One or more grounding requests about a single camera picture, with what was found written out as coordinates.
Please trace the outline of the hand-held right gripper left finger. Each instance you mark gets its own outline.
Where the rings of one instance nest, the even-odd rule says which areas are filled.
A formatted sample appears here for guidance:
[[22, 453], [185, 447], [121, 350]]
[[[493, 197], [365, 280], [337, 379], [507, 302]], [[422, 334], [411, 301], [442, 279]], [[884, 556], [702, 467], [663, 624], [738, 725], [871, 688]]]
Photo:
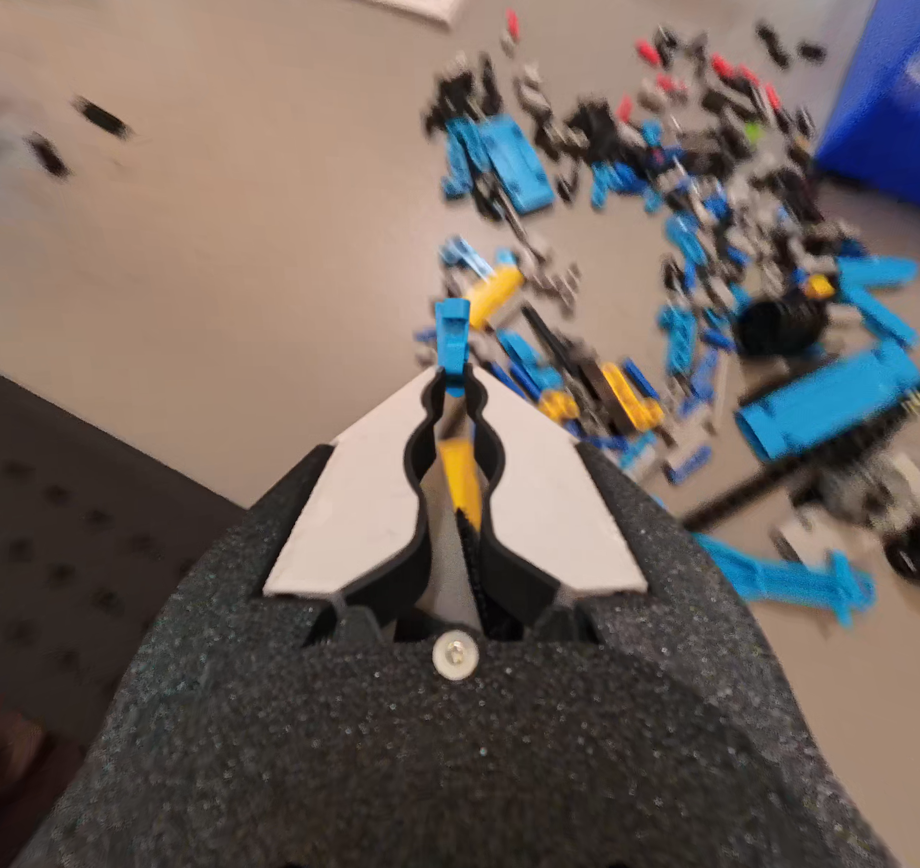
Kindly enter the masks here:
[[264, 598], [363, 608], [383, 627], [415, 606], [431, 576], [422, 482], [440, 418], [441, 372], [427, 368], [334, 439]]

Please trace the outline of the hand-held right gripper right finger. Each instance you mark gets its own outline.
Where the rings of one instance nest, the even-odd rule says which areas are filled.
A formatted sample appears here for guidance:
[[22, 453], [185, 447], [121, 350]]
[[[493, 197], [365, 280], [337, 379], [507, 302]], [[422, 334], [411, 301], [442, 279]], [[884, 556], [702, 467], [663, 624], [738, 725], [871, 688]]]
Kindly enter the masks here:
[[581, 457], [581, 442], [488, 372], [467, 368], [465, 384], [485, 479], [485, 594], [526, 628], [550, 609], [647, 594], [648, 579]]

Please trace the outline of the small blue panel piece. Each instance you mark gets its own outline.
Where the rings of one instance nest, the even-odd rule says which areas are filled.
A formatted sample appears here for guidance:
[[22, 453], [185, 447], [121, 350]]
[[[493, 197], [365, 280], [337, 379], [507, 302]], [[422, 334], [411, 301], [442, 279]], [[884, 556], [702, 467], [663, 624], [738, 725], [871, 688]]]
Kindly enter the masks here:
[[445, 393], [459, 399], [466, 389], [470, 301], [443, 299], [435, 304], [434, 312], [437, 365], [443, 373]]

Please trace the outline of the pile of small building pieces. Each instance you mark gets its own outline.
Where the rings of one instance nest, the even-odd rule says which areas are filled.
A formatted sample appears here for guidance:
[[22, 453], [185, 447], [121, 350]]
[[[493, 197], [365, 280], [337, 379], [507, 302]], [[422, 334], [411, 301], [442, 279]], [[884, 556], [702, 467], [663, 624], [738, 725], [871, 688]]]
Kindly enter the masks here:
[[[918, 368], [918, 323], [883, 299], [918, 287], [918, 261], [871, 253], [856, 228], [822, 212], [807, 108], [790, 110], [768, 81], [711, 52], [706, 33], [684, 41], [661, 26], [636, 50], [652, 69], [637, 92], [616, 106], [581, 95], [565, 116], [537, 65], [523, 63], [512, 88], [531, 133], [506, 107], [489, 54], [474, 65], [458, 54], [434, 77], [422, 128], [445, 141], [444, 199], [471, 199], [518, 244], [492, 262], [457, 235], [441, 247], [444, 291], [458, 295], [452, 275], [466, 273], [469, 325], [502, 352], [476, 358], [631, 480], [660, 476], [678, 487], [707, 467], [726, 418], [736, 424], [738, 409], [796, 379], [884, 341], [901, 345]], [[623, 196], [661, 221], [660, 386], [633, 358], [604, 361], [580, 338], [549, 328], [527, 299], [576, 308], [580, 266], [555, 265], [524, 218], [571, 205], [581, 177], [594, 212]], [[829, 308], [818, 344], [799, 356], [741, 356], [737, 313], [754, 299], [797, 292]], [[790, 485], [793, 515], [772, 533], [785, 558], [818, 567], [843, 549], [841, 529], [858, 529], [898, 575], [918, 583], [918, 458], [890, 441], [862, 461], [875, 459], [903, 472], [910, 504], [883, 529], [852, 525], [822, 506], [823, 470], [796, 475], [779, 487]]]

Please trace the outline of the thin black building piece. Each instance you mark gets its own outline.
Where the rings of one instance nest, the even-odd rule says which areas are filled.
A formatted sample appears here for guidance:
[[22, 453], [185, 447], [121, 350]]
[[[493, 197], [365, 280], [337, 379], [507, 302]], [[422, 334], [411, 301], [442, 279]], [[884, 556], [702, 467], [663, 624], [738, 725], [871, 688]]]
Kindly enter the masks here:
[[60, 181], [66, 181], [71, 176], [71, 169], [50, 139], [36, 132], [24, 136], [23, 139], [45, 172]]

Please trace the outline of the long black holed beam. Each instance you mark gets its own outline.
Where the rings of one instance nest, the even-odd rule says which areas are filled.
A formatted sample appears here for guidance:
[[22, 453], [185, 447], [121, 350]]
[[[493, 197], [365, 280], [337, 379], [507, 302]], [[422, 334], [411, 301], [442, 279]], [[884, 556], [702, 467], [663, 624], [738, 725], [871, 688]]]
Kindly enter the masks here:
[[705, 532], [776, 491], [796, 475], [806, 471], [815, 473], [825, 468], [836, 471], [855, 465], [887, 445], [905, 424], [917, 418], [918, 401], [904, 398], [816, 446], [768, 462], [753, 476], [685, 513], [680, 518], [681, 525], [693, 533]]

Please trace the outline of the blue openwork blade piece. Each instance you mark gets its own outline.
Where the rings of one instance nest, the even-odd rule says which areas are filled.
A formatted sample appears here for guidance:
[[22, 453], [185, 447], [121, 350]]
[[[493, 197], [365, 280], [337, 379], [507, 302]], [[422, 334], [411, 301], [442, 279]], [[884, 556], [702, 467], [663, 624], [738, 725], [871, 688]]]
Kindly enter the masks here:
[[828, 610], [846, 628], [852, 627], [855, 614], [876, 604], [874, 579], [852, 566], [843, 552], [828, 552], [824, 563], [809, 567], [756, 558], [704, 534], [696, 534], [694, 539], [746, 602]]

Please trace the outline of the black perforated pad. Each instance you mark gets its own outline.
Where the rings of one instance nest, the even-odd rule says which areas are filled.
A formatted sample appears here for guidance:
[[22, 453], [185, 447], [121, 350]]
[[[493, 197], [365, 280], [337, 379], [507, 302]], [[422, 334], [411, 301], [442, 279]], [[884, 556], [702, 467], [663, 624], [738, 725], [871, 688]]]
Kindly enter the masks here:
[[245, 512], [2, 378], [2, 702], [85, 751], [167, 598]]

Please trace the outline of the long blue panel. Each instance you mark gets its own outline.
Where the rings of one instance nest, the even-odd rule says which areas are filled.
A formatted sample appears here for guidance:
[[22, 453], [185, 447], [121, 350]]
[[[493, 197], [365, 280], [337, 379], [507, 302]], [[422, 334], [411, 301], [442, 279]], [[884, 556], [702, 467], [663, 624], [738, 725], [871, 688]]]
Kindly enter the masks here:
[[898, 402], [918, 387], [919, 371], [896, 342], [835, 360], [735, 412], [759, 460], [817, 447]]

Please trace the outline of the grey gear wheel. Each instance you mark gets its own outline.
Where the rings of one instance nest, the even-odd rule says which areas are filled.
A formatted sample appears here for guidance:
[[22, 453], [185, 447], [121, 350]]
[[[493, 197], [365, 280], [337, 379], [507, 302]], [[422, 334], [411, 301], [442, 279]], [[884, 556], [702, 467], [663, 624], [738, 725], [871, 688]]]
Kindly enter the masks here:
[[908, 479], [890, 460], [865, 460], [825, 468], [817, 490], [822, 506], [849, 524], [883, 529], [898, 507], [908, 506]]

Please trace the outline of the black dome piece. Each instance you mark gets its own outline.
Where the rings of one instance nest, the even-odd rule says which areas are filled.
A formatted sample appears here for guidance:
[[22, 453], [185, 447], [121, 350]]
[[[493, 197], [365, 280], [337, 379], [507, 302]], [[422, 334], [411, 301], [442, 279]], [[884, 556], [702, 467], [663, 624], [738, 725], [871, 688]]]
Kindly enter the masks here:
[[732, 333], [745, 358], [799, 356], [818, 344], [829, 322], [824, 301], [797, 292], [752, 300], [735, 316]]

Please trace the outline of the small black building piece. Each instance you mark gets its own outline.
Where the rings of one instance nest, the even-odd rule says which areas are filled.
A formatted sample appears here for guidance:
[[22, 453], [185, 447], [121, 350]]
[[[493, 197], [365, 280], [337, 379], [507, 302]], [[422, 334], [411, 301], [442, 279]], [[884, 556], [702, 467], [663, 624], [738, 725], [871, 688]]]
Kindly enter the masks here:
[[132, 128], [119, 116], [83, 96], [75, 96], [73, 107], [87, 122], [120, 140], [132, 137]]

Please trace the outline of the blue plastic bin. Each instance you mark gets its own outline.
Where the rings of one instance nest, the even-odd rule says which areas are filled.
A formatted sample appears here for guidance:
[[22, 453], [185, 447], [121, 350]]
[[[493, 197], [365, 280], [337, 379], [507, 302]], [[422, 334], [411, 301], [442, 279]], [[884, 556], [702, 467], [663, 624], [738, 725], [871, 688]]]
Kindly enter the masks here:
[[816, 153], [823, 172], [919, 203], [919, 0], [876, 0]]

